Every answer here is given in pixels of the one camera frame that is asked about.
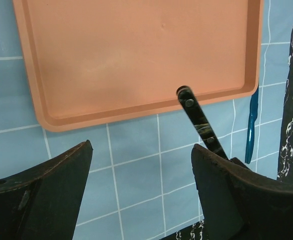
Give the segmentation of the silver metal fork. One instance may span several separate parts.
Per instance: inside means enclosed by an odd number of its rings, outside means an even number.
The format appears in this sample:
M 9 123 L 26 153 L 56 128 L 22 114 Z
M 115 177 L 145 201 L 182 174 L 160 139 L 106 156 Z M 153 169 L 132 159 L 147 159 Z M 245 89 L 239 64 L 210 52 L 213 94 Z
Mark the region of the silver metal fork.
M 183 85 L 176 91 L 179 103 L 192 122 L 208 150 L 228 160 L 228 157 L 220 144 L 211 124 L 206 118 L 200 104 L 189 86 Z

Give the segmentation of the blue patterned knife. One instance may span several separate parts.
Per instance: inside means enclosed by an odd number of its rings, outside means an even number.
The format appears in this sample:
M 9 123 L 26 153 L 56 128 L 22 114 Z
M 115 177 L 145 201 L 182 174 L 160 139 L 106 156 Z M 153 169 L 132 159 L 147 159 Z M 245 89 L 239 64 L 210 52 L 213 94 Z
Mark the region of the blue patterned knife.
M 245 163 L 250 164 L 253 149 L 254 149 L 254 139 L 255 139 L 255 121 L 258 116 L 258 94 L 259 88 L 256 89 L 254 94 L 251 96 L 249 105 L 249 117 L 248 117 L 248 127 L 247 127 L 247 138 L 246 138 L 246 148 L 245 148 Z

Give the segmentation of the orange plastic tray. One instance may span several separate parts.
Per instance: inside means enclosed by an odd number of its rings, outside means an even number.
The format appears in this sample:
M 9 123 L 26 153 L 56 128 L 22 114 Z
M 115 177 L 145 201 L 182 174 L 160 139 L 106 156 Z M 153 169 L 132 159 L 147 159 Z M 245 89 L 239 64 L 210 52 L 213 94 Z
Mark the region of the orange plastic tray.
M 15 0 L 39 124 L 64 132 L 256 90 L 261 0 Z

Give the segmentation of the blue checked tablecloth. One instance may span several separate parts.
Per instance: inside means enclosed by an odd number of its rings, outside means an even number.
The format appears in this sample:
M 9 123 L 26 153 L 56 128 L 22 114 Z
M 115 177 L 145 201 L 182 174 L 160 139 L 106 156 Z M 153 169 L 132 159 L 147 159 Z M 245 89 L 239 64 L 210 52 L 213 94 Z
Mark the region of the blue checked tablecloth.
M 276 179 L 293 0 L 265 0 L 252 171 Z M 204 106 L 228 157 L 245 156 L 250 97 Z M 34 115 L 11 0 L 0 0 L 0 179 L 90 140 L 74 240 L 159 240 L 203 219 L 183 111 L 52 133 Z

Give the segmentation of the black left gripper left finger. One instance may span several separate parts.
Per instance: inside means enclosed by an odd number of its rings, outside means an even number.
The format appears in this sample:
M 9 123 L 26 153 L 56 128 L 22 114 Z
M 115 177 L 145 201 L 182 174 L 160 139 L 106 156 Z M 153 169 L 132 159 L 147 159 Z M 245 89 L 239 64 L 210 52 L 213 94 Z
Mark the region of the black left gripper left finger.
M 87 140 L 0 179 L 0 240 L 71 240 L 92 156 Z

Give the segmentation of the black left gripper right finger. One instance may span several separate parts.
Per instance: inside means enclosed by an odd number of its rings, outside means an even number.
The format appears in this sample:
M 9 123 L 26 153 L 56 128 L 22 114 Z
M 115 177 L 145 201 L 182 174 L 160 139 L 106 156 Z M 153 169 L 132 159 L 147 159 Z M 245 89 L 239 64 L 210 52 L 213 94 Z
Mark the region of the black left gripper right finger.
M 293 184 L 195 144 L 192 170 L 211 240 L 293 240 Z

